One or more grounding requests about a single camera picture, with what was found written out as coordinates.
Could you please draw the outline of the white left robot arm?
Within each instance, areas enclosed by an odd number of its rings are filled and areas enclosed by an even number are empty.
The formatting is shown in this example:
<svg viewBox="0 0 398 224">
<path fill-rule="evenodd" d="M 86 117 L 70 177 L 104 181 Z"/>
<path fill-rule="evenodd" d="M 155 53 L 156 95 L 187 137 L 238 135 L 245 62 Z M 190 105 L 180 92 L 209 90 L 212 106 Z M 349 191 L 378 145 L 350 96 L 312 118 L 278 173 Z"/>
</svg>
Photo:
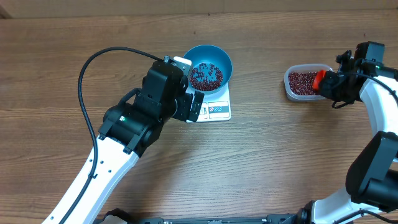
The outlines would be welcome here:
<svg viewBox="0 0 398 224">
<path fill-rule="evenodd" d="M 114 188 L 170 119 L 196 122 L 204 94 L 187 92 L 192 62 L 155 61 L 142 82 L 108 109 L 95 147 L 45 223 L 93 223 Z"/>
</svg>

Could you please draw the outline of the red measuring scoop blue handle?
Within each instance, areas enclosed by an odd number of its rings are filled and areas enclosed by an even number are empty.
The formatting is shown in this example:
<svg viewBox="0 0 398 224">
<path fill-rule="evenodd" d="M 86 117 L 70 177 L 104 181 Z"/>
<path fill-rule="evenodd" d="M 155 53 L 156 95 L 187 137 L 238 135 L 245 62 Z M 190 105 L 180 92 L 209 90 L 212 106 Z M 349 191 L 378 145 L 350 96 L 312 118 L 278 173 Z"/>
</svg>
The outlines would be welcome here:
<svg viewBox="0 0 398 224">
<path fill-rule="evenodd" d="M 320 70 L 317 72 L 317 74 L 315 75 L 314 81 L 313 81 L 313 89 L 315 91 L 319 90 L 319 86 L 320 86 L 320 82 L 323 80 L 323 78 L 326 75 L 326 70 Z"/>
</svg>

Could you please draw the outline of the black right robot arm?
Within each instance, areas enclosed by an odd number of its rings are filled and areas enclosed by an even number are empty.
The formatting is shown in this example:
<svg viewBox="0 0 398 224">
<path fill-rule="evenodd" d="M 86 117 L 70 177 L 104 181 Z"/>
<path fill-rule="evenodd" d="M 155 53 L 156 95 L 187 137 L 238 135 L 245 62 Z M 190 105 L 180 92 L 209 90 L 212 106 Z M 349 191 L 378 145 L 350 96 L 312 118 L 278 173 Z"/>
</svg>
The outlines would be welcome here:
<svg viewBox="0 0 398 224">
<path fill-rule="evenodd" d="M 352 163 L 345 186 L 329 197 L 311 201 L 286 223 L 353 223 L 365 215 L 397 210 L 397 69 L 383 64 L 384 44 L 362 42 L 354 52 L 337 55 L 337 72 L 319 71 L 313 89 L 339 109 L 364 103 L 373 138 Z"/>
</svg>

